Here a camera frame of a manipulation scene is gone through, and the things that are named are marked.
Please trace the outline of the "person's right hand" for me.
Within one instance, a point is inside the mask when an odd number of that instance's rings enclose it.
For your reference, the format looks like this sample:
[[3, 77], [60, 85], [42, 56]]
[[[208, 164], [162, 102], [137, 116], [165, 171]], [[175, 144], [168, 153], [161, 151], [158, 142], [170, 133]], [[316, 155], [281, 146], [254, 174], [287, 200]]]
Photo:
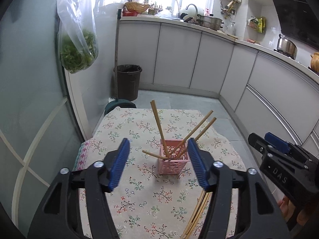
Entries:
[[296, 207], [287, 196], [284, 196], [277, 204], [289, 229], [305, 225], [311, 228], [318, 227], [318, 196], [306, 199], [301, 208]]

